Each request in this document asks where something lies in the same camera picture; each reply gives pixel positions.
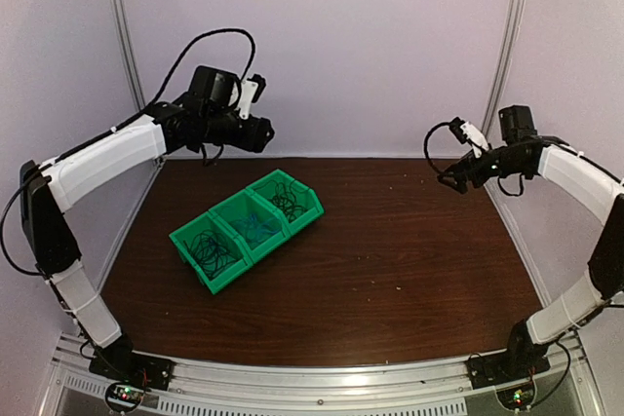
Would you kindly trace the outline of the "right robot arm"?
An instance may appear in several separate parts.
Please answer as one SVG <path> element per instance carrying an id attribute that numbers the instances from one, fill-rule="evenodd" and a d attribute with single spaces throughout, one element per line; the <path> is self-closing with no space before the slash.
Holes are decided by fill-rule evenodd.
<path id="1" fill-rule="evenodd" d="M 623 179 L 540 133 L 526 105 L 500 109 L 496 119 L 496 141 L 459 117 L 434 125 L 466 152 L 428 165 L 456 193 L 487 188 L 498 197 L 531 280 L 546 295 L 496 355 L 504 375 L 517 379 L 556 341 L 623 299 Z"/>

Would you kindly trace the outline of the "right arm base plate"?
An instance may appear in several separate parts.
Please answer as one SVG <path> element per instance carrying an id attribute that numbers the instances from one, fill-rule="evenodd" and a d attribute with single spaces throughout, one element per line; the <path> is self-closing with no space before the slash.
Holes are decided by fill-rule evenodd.
<path id="1" fill-rule="evenodd" d="M 539 358 L 534 363 L 512 367 L 507 363 L 505 356 L 505 352 L 469 356 L 465 364 L 474 390 L 527 379 L 530 375 L 546 372 L 551 368 L 550 362 L 546 358 Z"/>

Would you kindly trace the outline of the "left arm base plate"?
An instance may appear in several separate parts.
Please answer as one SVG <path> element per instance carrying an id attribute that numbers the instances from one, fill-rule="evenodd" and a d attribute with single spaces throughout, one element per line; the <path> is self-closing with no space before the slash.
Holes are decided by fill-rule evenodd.
<path id="1" fill-rule="evenodd" d="M 166 391 L 173 375 L 174 362 L 128 350 L 97 349 L 89 371 L 134 387 Z"/>

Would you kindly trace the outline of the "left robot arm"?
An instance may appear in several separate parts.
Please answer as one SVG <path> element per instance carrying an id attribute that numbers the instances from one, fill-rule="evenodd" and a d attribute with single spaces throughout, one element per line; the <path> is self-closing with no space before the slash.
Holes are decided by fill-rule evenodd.
<path id="1" fill-rule="evenodd" d="M 260 153 L 274 136 L 271 122 L 252 115 L 266 87 L 250 78 L 200 65 L 189 89 L 173 102 L 155 100 L 123 123 L 42 164 L 20 169 L 22 231 L 37 275 L 49 282 L 77 320 L 97 360 L 120 381 L 134 379 L 140 361 L 133 344 L 88 279 L 65 214 L 108 181 L 185 148 L 204 155 L 207 145 Z"/>

